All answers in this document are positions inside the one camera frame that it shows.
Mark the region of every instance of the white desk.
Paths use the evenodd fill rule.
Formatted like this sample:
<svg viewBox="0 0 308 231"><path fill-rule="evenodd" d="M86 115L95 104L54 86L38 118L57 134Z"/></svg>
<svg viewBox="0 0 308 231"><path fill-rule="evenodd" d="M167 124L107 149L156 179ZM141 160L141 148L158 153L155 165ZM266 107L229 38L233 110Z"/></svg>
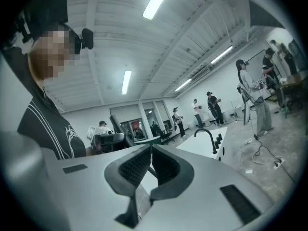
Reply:
<svg viewBox="0 0 308 231"><path fill-rule="evenodd" d="M210 131L214 142L218 134L221 134L222 141L220 141L219 149L217 153L213 154L213 146L211 138L207 132L200 131L196 137L193 135L184 141L177 149L181 149L187 152L195 153L201 156L207 156L219 160L229 166L232 165L233 159L233 144L228 128L218 128Z"/></svg>

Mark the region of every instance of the ceiling light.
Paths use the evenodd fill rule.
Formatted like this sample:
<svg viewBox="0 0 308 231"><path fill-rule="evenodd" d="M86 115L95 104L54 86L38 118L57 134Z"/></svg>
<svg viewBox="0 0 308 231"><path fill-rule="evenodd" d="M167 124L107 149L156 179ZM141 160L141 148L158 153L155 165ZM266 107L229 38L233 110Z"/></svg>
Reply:
<svg viewBox="0 0 308 231"><path fill-rule="evenodd" d="M143 17L152 20L159 6L164 0L150 0L143 13Z"/></svg>
<svg viewBox="0 0 308 231"><path fill-rule="evenodd" d="M178 87L175 91L180 90L183 86L185 86L185 85L187 85L189 82L191 82L191 80L192 80L192 79L186 80L186 81L184 82L184 84L180 85L180 87Z"/></svg>
<svg viewBox="0 0 308 231"><path fill-rule="evenodd" d="M228 47L222 54L220 54L218 57L216 57L215 59L213 59L211 61L211 64L214 64L215 62L217 62L220 58L222 58L225 54L227 54L229 51L231 51L233 49L233 46L231 45L230 47Z"/></svg>
<svg viewBox="0 0 308 231"><path fill-rule="evenodd" d="M123 86L122 86L122 95L125 95L127 93L130 75L131 75L131 71L125 71L124 79L123 79Z"/></svg>

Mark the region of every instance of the white graphic print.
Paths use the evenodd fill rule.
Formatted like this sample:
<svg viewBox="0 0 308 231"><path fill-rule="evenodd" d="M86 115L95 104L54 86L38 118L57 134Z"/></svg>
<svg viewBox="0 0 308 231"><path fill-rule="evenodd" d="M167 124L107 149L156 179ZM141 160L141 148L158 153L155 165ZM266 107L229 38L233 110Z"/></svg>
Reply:
<svg viewBox="0 0 308 231"><path fill-rule="evenodd" d="M65 129L66 129L66 137L67 137L68 145L69 145L69 148L71 149L72 158L75 158L74 150L72 148L72 140L73 138L78 138L81 140L81 138L76 134L76 132L74 131L71 125L68 125L68 128L65 127Z"/></svg>

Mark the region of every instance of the black faucet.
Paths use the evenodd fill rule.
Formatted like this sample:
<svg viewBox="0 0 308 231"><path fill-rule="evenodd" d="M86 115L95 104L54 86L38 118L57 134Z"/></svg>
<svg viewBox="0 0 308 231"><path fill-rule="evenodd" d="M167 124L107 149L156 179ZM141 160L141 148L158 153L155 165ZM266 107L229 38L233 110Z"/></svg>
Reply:
<svg viewBox="0 0 308 231"><path fill-rule="evenodd" d="M211 132L210 132L209 130L205 129L205 128L199 128L199 129L197 129L197 131L194 133L194 136L195 136L195 137L196 137L196 135L197 135L197 133L198 133L199 131L205 131L205 132L207 132L207 133L210 135L211 141L212 141L212 146L213 146L213 154L216 154L217 151L216 151L216 147L215 147L214 140L213 140L213 136L212 136Z"/></svg>

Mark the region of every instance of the black chair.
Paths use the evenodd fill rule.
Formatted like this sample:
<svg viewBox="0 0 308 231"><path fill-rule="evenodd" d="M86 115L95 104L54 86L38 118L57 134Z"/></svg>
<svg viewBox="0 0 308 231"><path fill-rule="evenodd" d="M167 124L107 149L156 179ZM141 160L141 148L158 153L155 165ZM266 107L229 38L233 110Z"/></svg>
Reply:
<svg viewBox="0 0 308 231"><path fill-rule="evenodd" d="M169 140L173 140L173 141L174 141L173 138L170 138L170 137L169 137L169 136L172 134L171 132L167 132L167 133L165 134L165 133L160 129L160 127L157 126L157 125L154 127L154 129L155 129L156 133L159 134L160 139L161 139L161 140L164 140L164 141L162 141L162 143L168 144L168 141L169 141Z"/></svg>

